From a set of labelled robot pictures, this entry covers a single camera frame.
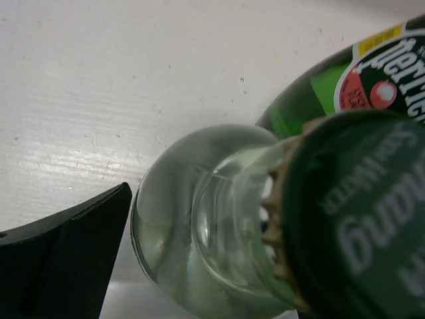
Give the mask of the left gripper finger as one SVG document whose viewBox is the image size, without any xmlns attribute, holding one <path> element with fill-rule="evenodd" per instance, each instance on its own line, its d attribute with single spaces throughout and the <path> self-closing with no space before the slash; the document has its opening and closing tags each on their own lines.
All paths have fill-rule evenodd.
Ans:
<svg viewBox="0 0 425 319">
<path fill-rule="evenodd" d="M 1 232 L 2 318 L 98 318 L 131 205 L 121 183 Z"/>
</svg>

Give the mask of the clear bottle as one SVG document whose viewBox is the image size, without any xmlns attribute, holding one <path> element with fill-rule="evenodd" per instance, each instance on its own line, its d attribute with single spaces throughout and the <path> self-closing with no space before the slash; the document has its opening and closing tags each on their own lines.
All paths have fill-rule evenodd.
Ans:
<svg viewBox="0 0 425 319">
<path fill-rule="evenodd" d="M 197 130 L 144 176 L 131 239 L 199 318 L 424 317 L 424 126 L 385 111 Z"/>
</svg>

